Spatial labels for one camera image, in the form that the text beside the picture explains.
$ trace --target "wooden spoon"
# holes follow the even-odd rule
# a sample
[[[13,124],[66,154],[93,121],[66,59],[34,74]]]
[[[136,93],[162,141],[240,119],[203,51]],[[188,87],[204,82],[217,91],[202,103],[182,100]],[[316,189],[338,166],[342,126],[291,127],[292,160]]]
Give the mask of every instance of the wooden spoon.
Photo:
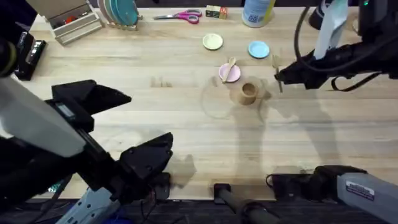
[[[223,75],[223,83],[226,83],[229,73],[231,72],[231,69],[235,65],[235,63],[236,63],[236,58],[231,57],[228,61],[228,67],[226,68],[224,75]]]

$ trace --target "white container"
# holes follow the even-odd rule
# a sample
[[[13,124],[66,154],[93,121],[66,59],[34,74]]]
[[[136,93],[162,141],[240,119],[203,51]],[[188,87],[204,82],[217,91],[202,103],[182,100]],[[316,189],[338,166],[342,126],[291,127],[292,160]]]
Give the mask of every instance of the white container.
[[[276,0],[246,0],[243,7],[242,20],[253,28],[263,27],[271,18],[272,8]]]

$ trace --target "small plate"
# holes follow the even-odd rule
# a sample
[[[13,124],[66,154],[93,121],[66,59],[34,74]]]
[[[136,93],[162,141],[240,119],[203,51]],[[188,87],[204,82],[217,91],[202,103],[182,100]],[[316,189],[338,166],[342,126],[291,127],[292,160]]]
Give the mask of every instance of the small plate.
[[[220,67],[220,69],[218,69],[218,76],[221,78],[221,80],[223,79],[224,72],[228,68],[228,66],[229,64],[225,63]],[[241,69],[237,65],[234,65],[232,66],[231,71],[229,72],[226,82],[233,83],[238,81],[240,78],[241,78]]]
[[[111,11],[112,11],[112,15],[115,19],[115,23],[118,23],[120,25],[128,25],[122,21],[122,19],[120,18],[119,14],[118,14],[118,10],[116,8],[116,0],[109,0],[109,2],[111,4]]]
[[[105,19],[106,19],[108,22],[113,22],[113,20],[111,19],[111,17],[108,15],[108,12],[106,12],[105,2],[104,2],[104,1],[107,1],[107,0],[97,0],[98,7],[99,7],[99,9],[100,9],[102,15],[105,17]]]
[[[248,47],[249,54],[254,58],[266,58],[269,55],[269,47],[262,41],[253,41]]]
[[[218,50],[224,43],[223,38],[218,34],[207,34],[202,41],[203,46],[208,50]]]
[[[116,10],[125,25],[133,26],[137,23],[136,5],[132,0],[116,0]]]
[[[103,0],[105,5],[105,11],[108,14],[109,18],[111,19],[110,22],[116,23],[116,19],[111,10],[111,0]]]

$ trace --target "scissors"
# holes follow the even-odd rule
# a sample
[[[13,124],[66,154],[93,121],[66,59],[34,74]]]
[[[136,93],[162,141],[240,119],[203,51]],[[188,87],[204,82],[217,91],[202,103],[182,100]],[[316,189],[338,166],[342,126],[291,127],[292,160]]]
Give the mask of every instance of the scissors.
[[[184,19],[191,24],[197,24],[199,22],[199,17],[201,17],[201,11],[198,9],[188,9],[174,15],[156,16],[154,19]]]

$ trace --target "pink plate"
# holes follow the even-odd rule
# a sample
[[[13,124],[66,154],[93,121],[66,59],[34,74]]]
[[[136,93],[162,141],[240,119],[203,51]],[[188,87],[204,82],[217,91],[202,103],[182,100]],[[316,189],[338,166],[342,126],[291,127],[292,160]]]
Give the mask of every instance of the pink plate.
[[[228,63],[225,63],[218,70],[218,76],[220,76],[221,79],[223,79],[223,75],[224,75],[224,72],[227,69],[227,67],[228,67]],[[236,82],[239,80],[239,78],[241,78],[241,69],[237,65],[234,65],[231,68],[231,71],[229,72],[229,76],[228,76],[226,82],[228,82],[228,83]]]

